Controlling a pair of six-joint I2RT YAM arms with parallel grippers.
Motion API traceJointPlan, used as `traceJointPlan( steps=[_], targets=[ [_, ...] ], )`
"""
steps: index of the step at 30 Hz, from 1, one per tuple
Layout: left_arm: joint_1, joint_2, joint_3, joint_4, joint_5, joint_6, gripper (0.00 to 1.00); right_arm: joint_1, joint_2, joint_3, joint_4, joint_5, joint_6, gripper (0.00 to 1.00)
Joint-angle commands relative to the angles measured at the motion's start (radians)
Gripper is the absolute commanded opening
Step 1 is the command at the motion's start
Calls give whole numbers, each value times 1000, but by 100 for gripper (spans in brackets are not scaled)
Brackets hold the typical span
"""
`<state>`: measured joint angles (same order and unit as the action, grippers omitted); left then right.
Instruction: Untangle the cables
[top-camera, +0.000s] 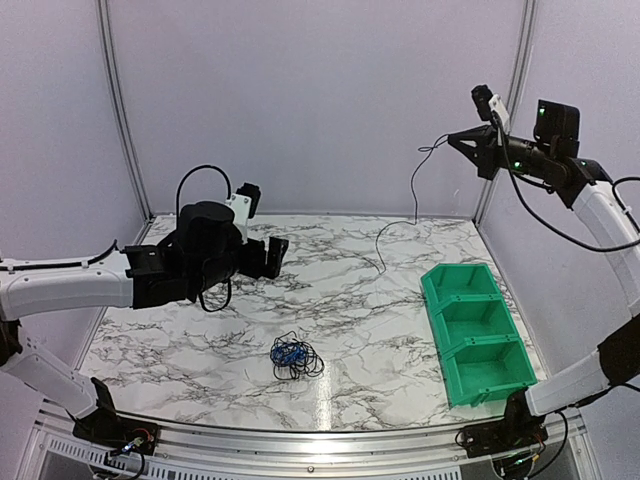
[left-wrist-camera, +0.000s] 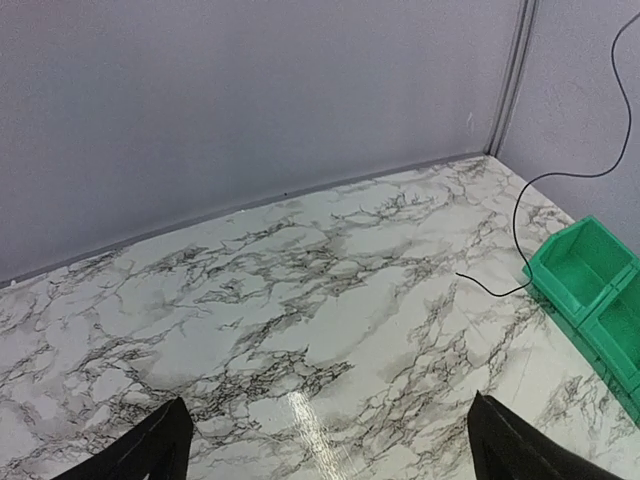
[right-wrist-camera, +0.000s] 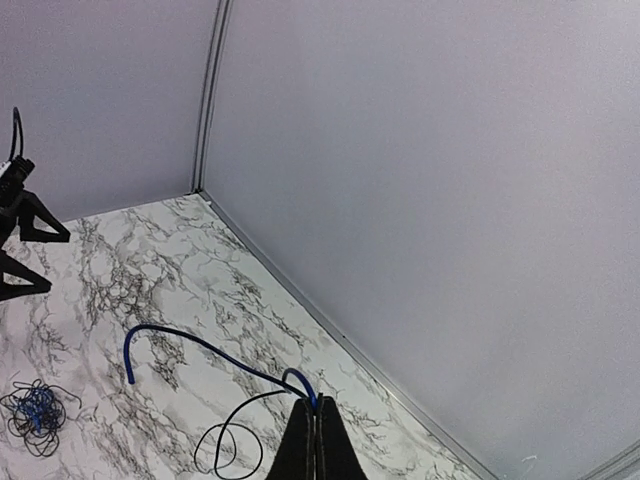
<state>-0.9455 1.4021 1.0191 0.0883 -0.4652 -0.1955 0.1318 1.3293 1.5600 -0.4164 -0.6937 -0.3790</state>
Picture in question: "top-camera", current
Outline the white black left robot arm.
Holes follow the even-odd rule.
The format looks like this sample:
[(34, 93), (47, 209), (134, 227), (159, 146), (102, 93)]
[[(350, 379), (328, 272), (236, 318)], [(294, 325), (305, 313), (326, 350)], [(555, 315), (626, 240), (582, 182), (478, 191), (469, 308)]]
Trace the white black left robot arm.
[(111, 245), (89, 259), (1, 263), (1, 369), (62, 406), (74, 423), (106, 445), (125, 438), (126, 423), (108, 387), (74, 372), (21, 328), (24, 317), (94, 307), (134, 310), (188, 300), (234, 275), (279, 276), (289, 242), (249, 238), (255, 201), (233, 194), (178, 210), (175, 229), (155, 245)]

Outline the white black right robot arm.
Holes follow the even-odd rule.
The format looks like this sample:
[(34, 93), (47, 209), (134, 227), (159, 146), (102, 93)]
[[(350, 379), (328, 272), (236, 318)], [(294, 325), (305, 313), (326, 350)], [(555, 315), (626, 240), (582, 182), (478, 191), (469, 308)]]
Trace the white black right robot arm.
[(592, 235), (588, 244), (551, 225), (529, 204), (525, 211), (566, 242), (606, 258), (622, 288), (630, 314), (622, 326), (583, 359), (532, 387), (512, 394), (495, 438), (515, 448), (550, 413), (592, 401), (639, 374), (639, 226), (617, 193), (617, 184), (595, 160), (579, 156), (578, 108), (541, 100), (530, 140), (511, 133), (501, 97), (479, 87), (472, 93), (482, 126), (453, 133), (448, 144), (473, 163), (479, 177), (492, 180), (501, 170), (511, 183), (533, 177), (555, 193)]

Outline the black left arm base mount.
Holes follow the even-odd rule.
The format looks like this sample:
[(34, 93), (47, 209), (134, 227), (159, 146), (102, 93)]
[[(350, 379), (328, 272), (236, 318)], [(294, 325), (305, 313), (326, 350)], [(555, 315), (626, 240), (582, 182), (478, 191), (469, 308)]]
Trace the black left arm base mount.
[(68, 413), (74, 422), (73, 435), (117, 453), (136, 451), (152, 455), (157, 444), (159, 426), (156, 423), (123, 417), (117, 413), (108, 387), (95, 377), (90, 378), (96, 393), (96, 409), (78, 418)]

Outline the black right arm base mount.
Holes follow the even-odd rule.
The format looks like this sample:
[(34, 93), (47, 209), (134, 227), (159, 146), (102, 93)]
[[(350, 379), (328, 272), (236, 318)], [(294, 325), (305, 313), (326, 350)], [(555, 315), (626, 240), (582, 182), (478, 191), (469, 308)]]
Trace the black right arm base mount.
[(544, 416), (534, 416), (528, 407), (525, 391), (512, 393), (503, 417), (462, 427), (455, 443), (469, 458), (494, 455), (545, 442), (548, 433)]

